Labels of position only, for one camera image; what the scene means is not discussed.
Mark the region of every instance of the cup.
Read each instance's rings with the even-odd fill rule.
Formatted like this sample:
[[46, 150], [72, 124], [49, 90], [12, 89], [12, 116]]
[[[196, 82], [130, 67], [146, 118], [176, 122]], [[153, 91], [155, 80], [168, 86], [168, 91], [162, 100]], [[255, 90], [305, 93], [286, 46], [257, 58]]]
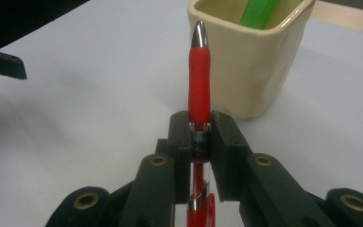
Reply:
[[191, 34], [205, 24], [211, 51], [211, 99], [239, 118], [260, 115], [278, 95], [315, 0], [280, 0], [265, 29], [241, 26], [247, 0], [192, 0]]

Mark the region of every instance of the table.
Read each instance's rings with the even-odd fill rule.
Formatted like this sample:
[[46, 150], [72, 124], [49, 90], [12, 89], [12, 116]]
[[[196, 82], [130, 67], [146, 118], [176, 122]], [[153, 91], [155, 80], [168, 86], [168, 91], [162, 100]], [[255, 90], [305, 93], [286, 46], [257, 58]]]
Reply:
[[[90, 1], [1, 50], [28, 80], [0, 77], [0, 226], [44, 226], [74, 190], [134, 179], [187, 107], [187, 5]], [[305, 190], [363, 192], [363, 33], [310, 19], [276, 100], [235, 121]], [[217, 203], [227, 225], [242, 226], [237, 202]]]

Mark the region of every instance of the red pen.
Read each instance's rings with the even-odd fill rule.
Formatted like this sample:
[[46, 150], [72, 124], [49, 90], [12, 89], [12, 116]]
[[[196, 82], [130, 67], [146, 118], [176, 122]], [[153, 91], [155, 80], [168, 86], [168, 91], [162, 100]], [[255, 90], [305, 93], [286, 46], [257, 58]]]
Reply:
[[210, 152], [210, 65], [211, 56], [202, 21], [194, 29], [189, 55], [188, 112], [192, 136], [192, 192], [187, 211], [188, 227], [215, 227], [215, 196], [204, 178]]

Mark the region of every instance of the pen tip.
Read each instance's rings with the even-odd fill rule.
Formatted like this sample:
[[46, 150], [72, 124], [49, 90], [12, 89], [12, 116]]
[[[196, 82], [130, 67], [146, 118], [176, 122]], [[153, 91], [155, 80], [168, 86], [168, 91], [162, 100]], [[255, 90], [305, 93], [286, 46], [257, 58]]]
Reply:
[[193, 47], [208, 47], [208, 39], [204, 23], [198, 21], [193, 32], [193, 39], [191, 41], [191, 48]]

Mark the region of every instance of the green marker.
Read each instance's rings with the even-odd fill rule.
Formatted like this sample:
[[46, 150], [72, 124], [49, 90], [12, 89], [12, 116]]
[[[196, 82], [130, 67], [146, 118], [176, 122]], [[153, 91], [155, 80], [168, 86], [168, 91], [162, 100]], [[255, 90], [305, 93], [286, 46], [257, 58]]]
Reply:
[[265, 29], [278, 0], [249, 0], [240, 20], [241, 26]]

